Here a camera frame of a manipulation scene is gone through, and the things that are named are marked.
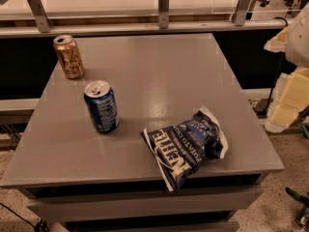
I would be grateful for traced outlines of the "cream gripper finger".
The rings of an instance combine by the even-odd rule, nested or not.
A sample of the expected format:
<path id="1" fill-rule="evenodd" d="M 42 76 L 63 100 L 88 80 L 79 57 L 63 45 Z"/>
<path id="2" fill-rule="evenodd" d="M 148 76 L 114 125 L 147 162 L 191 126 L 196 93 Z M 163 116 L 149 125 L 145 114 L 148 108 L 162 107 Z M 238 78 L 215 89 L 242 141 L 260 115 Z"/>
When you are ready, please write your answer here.
<path id="1" fill-rule="evenodd" d="M 267 41 L 267 43 L 264 46 L 264 50 L 273 53 L 284 52 L 286 49 L 287 34 L 288 34 L 288 27 L 285 27 L 276 36 Z"/>
<path id="2" fill-rule="evenodd" d="M 281 73 L 273 90 L 273 102 L 267 111 L 266 130 L 274 133 L 287 129 L 309 105 L 309 69 L 298 67 L 290 74 Z"/>

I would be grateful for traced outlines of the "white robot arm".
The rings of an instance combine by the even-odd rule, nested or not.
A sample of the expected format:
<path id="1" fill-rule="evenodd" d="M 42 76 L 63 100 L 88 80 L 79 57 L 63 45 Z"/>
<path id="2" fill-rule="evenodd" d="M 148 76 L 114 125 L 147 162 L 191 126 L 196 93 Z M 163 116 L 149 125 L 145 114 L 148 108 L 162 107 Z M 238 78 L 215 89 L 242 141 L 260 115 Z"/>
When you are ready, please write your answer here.
<path id="1" fill-rule="evenodd" d="M 309 105 L 309 7 L 267 41 L 264 49 L 284 52 L 286 60 L 296 65 L 292 73 L 279 75 L 273 89 L 265 128 L 277 133 L 287 129 Z"/>

